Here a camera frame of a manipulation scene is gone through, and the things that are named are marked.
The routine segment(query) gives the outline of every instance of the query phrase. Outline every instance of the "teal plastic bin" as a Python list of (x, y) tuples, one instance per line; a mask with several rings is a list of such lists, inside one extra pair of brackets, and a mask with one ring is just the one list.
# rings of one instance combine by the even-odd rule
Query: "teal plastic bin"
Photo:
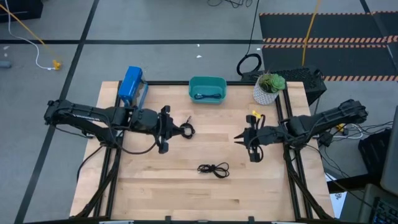
[[(221, 98), (195, 99), (196, 94), (220, 94)], [(193, 77), (189, 81), (189, 96), (194, 103), (220, 104), (226, 96), (226, 81), (221, 77)]]

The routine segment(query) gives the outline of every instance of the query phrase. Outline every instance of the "white cord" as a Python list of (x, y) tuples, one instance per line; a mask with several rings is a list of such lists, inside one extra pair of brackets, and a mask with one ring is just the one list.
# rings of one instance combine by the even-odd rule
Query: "white cord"
[[(4, 2), (6, 3), (7, 10), (10, 12), (10, 9), (8, 8), (8, 2), (7, 2), (7, 0), (4, 0)], [(36, 47), (36, 50), (37, 50), (36, 65), (37, 65), (37, 66), (39, 66), (40, 68), (43, 68), (43, 69), (47, 69), (47, 70), (55, 70), (55, 68), (53, 68), (53, 67), (52, 67), (52, 68), (48, 68), (48, 67), (43, 67), (43, 66), (39, 65), (39, 63), (38, 63), (37, 61), (38, 61), (38, 59), (39, 59), (40, 51), (39, 51), (39, 47), (38, 47), (36, 44), (34, 44), (33, 42), (31, 42), (31, 41), (29, 41), (29, 40), (27, 40), (27, 39), (25, 39), (25, 38), (17, 37), (17, 36), (15, 36), (14, 34), (11, 33), (11, 15), (10, 15), (10, 14), (8, 14), (8, 32), (9, 32), (13, 37), (18, 38), (18, 39), (21, 39), (21, 40), (24, 40), (24, 41), (26, 41), (26, 42), (28, 42), (28, 43), (30, 43), (30, 44), (32, 44), (33, 46)]]
[(358, 131), (359, 131), (359, 133), (361, 133), (361, 135), (358, 136), (358, 137), (334, 136), (334, 138), (346, 138), (346, 139), (360, 139), (360, 138), (362, 138), (362, 137), (363, 137), (363, 130), (362, 130), (358, 125), (356, 125), (356, 124), (350, 124), (350, 125), (352, 125), (352, 126), (355, 127), (356, 129), (358, 129)]

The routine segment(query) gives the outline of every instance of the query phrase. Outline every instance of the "concrete floor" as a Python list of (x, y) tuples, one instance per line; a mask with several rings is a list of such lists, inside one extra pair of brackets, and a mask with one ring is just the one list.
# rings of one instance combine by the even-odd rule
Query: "concrete floor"
[[(395, 0), (367, 0), (372, 11), (398, 10)], [(41, 19), (25, 23), (41, 38), (80, 39), (93, 0), (45, 0)], [(261, 0), (259, 12), (312, 12), (316, 0)], [(255, 4), (233, 9), (223, 3), (210, 7), (206, 0), (100, 0), (89, 40), (188, 40), (249, 38)], [(363, 12), (359, 0), (323, 0), (320, 12)], [(14, 34), (29, 37), (15, 22)], [(254, 39), (261, 38), (258, 20)], [(0, 39), (13, 39), (7, 24), (0, 24)], [(43, 114), (48, 100), (59, 97), (77, 45), (51, 45), (61, 55), (59, 72), (35, 66), (31, 45), (0, 45), (0, 60), (11, 69), (0, 70), (0, 217), (13, 223), (25, 194), (47, 127)], [(253, 45), (257, 52), (260, 45)], [(40, 47), (40, 64), (51, 66), (52, 57)], [(239, 80), (235, 67), (246, 44), (85, 45), (67, 99), (95, 105), (102, 81), (120, 80), (130, 65), (143, 68), (147, 80), (189, 80), (195, 75), (217, 75)], [(244, 67), (252, 68), (254, 62)], [(318, 111), (335, 107), (348, 98), (367, 106), (366, 124), (392, 120), (397, 104), (396, 82), (327, 82)], [(56, 131), (25, 222), (67, 218), (75, 193), (75, 177), (86, 141)], [(356, 146), (358, 140), (333, 144), (328, 153), (349, 175), (366, 172)]]

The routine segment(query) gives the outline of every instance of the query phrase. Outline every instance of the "green leaves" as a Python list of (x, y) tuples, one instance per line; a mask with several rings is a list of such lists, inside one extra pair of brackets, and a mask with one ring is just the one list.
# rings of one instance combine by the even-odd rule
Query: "green leaves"
[(260, 87), (268, 93), (285, 89), (285, 79), (278, 74), (263, 74), (259, 80)]

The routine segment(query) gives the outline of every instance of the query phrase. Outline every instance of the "wooden table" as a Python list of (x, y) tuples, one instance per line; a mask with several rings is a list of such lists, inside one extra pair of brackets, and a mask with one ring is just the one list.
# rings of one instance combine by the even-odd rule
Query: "wooden table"
[[(114, 105), (117, 82), (103, 82), (97, 107)], [(294, 115), (310, 114), (302, 83), (288, 83)], [(221, 105), (193, 104), (188, 86), (149, 87), (145, 108), (160, 111), (171, 106), (170, 115), (176, 125), (192, 116), (196, 129), (192, 139), (175, 136), (169, 141), (169, 152), (158, 154), (157, 149), (133, 156), (122, 152), (116, 186), (112, 219), (164, 220), (239, 220), (293, 221), (292, 200), (286, 164), (282, 158), (282, 144), (263, 147), (260, 163), (249, 161), (244, 146), (235, 144), (234, 137), (248, 126), (245, 116), (252, 110), (266, 115), (266, 125), (277, 125), (275, 103), (257, 104), (252, 97), (253, 86), (228, 86), (227, 97)], [(284, 117), (285, 103), (281, 97)], [(123, 146), (131, 151), (143, 151), (153, 143), (153, 136), (126, 133)], [(88, 141), (85, 157), (99, 143)], [(312, 140), (309, 145), (317, 147)], [(95, 155), (81, 170), (71, 215), (76, 215), (98, 188), (104, 152)], [(314, 149), (302, 149), (302, 161), (309, 191), (325, 211), (333, 216), (326, 186), (322, 160)], [(230, 176), (217, 179), (213, 174), (199, 174), (200, 164), (227, 162)], [(302, 194), (297, 188), (300, 213), (305, 217)], [(101, 214), (104, 214), (104, 193)]]

